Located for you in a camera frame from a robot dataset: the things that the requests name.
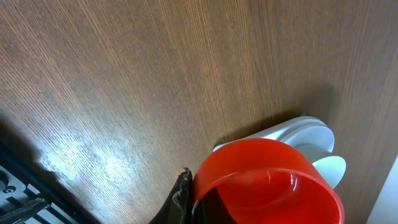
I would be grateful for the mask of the orange plastic measuring scoop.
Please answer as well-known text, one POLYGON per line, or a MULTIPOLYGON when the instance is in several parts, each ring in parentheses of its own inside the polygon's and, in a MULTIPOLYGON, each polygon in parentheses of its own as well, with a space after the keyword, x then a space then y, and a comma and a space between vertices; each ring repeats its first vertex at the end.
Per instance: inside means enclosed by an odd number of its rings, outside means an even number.
POLYGON ((242 139, 212 152, 193 179, 194 223, 337 223, 338 194, 301 152, 242 139))

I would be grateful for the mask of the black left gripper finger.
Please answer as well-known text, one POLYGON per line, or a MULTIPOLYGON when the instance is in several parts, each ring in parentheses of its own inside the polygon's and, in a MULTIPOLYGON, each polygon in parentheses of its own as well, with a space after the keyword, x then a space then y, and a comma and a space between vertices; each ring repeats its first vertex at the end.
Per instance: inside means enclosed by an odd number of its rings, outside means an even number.
POLYGON ((188 167, 183 169, 163 206, 149 224, 193 223, 193 176, 188 167))

